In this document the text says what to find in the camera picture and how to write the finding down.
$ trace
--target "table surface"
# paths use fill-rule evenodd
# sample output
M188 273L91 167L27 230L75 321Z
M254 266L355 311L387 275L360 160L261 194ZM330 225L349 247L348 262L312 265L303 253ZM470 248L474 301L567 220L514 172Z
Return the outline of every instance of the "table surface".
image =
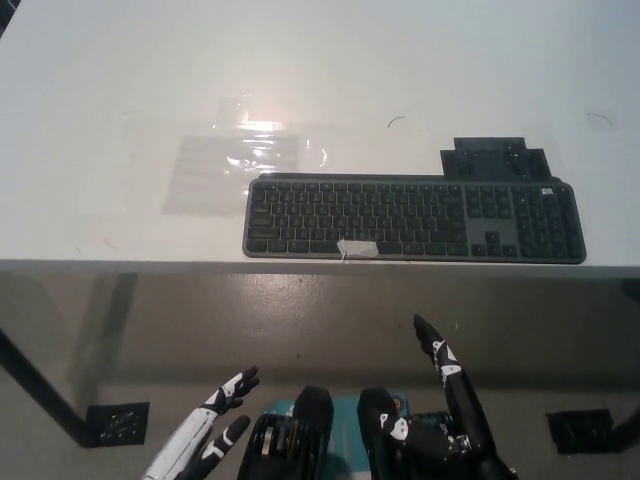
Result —
M0 39L0 268L638 276L638 2L480 3L23 2ZM243 255L260 173L441 174L460 136L545 150L583 265Z

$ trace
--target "black keyboard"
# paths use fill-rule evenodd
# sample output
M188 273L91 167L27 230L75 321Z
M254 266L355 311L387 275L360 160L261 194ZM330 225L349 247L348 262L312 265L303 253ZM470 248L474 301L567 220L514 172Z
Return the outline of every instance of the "black keyboard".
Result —
M578 264L586 249L572 188L398 175L266 174L251 182L250 257L341 259L375 242L379 260Z

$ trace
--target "teal object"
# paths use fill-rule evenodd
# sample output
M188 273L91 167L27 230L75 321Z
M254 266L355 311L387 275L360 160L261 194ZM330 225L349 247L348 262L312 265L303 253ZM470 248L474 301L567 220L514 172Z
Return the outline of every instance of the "teal object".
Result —
M403 393L392 393L401 415L409 414L407 397ZM359 396L332 397L333 426L324 467L323 480L370 480L369 460L362 444L358 424ZM283 400L266 410L278 415L293 414L294 400Z

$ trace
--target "white tape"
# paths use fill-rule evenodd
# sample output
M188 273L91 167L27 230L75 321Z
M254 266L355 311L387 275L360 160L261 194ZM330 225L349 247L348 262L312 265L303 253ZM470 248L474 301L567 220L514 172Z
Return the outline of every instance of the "white tape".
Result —
M376 242L361 242L356 240L340 240L338 248L342 258L372 258L378 255Z

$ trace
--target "gray floor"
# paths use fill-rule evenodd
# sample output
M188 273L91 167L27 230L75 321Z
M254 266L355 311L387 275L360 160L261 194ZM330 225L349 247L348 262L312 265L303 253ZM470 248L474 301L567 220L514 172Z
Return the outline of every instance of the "gray floor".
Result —
M638 407L640 307L615 282L80 274L0 276L0 325L79 410L150 401L147 442L80 450L0 372L1 477L139 478L181 418L254 363L262 384L242 409L254 418L306 383L383 385L414 411L443 408L414 312L469 370L522 479L638 477L640 447L559 457L544 417L606 407L622 420ZM235 478L243 448L213 478Z

